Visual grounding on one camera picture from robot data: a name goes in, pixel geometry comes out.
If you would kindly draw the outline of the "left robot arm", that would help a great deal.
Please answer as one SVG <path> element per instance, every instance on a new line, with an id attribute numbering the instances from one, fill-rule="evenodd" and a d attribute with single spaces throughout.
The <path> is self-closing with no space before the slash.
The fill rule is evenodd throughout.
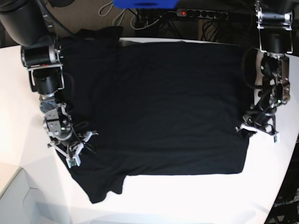
<path id="1" fill-rule="evenodd" d="M 236 131 L 247 130 L 279 141 L 276 130 L 277 108 L 290 100 L 289 57 L 293 52 L 292 22 L 297 0 L 255 1 L 256 24 L 259 34 L 261 85 L 248 85 L 258 90 L 259 101 L 243 116 Z"/>

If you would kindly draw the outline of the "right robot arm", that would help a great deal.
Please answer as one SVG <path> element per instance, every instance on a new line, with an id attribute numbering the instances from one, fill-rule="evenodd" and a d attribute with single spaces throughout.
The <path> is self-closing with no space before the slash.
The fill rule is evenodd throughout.
<path id="1" fill-rule="evenodd" d="M 39 94 L 43 127 L 50 137 L 49 147 L 65 157 L 68 167 L 80 166 L 80 154 L 91 149 L 88 141 L 96 131 L 80 133 L 59 91 L 65 88 L 63 56 L 59 37 L 50 32 L 45 22 L 60 22 L 40 0 L 2 0 L 0 22 L 10 37 L 21 46 L 21 62 L 28 71 L 32 92 Z"/>

